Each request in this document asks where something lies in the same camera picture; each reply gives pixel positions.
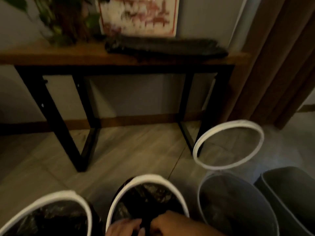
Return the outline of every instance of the potted plant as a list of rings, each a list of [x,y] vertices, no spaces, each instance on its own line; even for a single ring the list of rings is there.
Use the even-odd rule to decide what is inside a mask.
[[[4,0],[17,9],[27,12],[26,0]],[[78,40],[91,39],[91,29],[99,24],[100,14],[89,13],[90,0],[34,0],[39,18],[52,35],[45,37],[50,44],[67,46]]]

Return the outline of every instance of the wooden tabletop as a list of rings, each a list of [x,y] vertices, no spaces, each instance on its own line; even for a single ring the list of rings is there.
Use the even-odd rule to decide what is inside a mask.
[[[246,53],[230,53],[222,59],[184,57],[134,57],[107,53],[102,42],[77,43],[70,47],[50,46],[46,40],[0,51],[0,64],[11,65],[180,65],[233,64],[243,65],[250,58]]]

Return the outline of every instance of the person's left hand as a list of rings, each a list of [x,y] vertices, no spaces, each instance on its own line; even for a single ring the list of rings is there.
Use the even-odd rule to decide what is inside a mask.
[[[108,227],[105,236],[131,236],[134,230],[138,232],[138,236],[145,236],[145,229],[140,229],[141,221],[142,219],[122,219],[116,221]]]

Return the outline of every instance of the hand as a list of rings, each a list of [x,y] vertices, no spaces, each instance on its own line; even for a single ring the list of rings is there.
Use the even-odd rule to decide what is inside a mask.
[[[209,225],[193,221],[170,210],[152,220],[150,233],[151,235],[159,233],[162,236],[224,236]]]
[[[141,221],[142,219],[122,219],[116,221],[108,227],[105,236],[131,236],[134,230],[138,232],[138,236],[145,236],[145,229],[140,229]]]

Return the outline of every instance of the black table frame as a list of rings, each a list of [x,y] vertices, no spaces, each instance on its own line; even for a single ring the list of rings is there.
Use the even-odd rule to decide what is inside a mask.
[[[51,130],[55,133],[65,152],[78,172],[87,170],[92,149],[96,145],[96,137],[100,129],[100,120],[94,116],[89,95],[84,83],[84,76],[121,75],[121,74],[186,74],[179,113],[176,121],[192,152],[194,141],[183,123],[192,79],[195,73],[217,73],[215,85],[210,96],[207,109],[203,115],[197,139],[214,126],[228,85],[234,65],[153,65],[153,66],[15,66],[23,82],[34,98],[41,112],[47,119]],[[43,75],[72,75],[81,103],[91,127],[82,153],[77,149],[69,130],[62,119],[51,95],[49,94]]]

